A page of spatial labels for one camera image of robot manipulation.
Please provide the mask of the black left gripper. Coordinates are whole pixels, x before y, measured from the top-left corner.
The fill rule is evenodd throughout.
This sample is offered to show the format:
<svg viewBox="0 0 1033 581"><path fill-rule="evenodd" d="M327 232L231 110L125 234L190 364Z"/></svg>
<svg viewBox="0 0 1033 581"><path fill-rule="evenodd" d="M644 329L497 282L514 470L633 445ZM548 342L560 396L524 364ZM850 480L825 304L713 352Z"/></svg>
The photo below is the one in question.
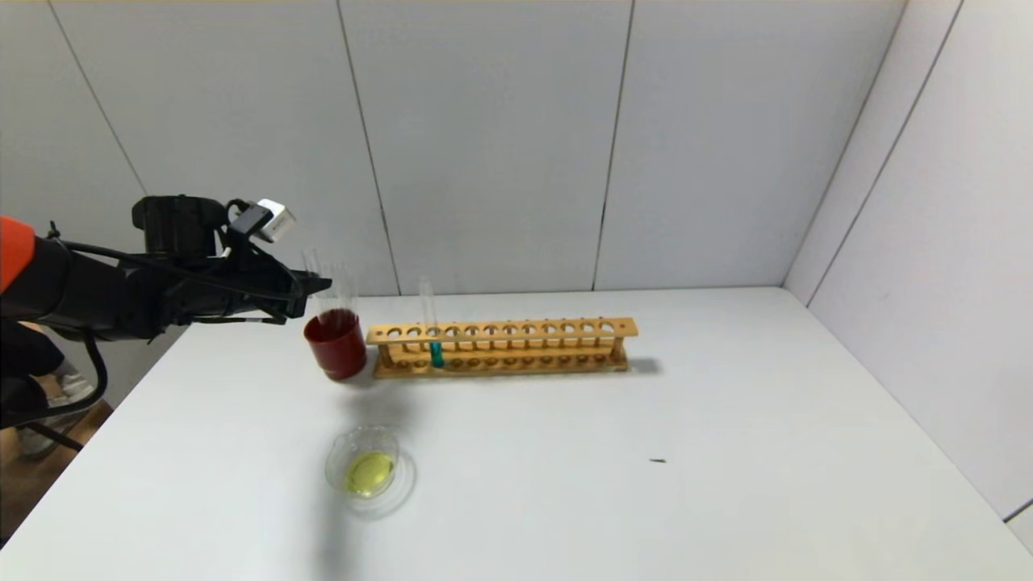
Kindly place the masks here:
<svg viewBox="0 0 1033 581"><path fill-rule="evenodd" d="M312 271L303 271L302 284L298 272L269 254L229 257L216 273L228 287L228 311L260 311L278 324L303 316L307 295L332 288L331 278Z"/></svg>

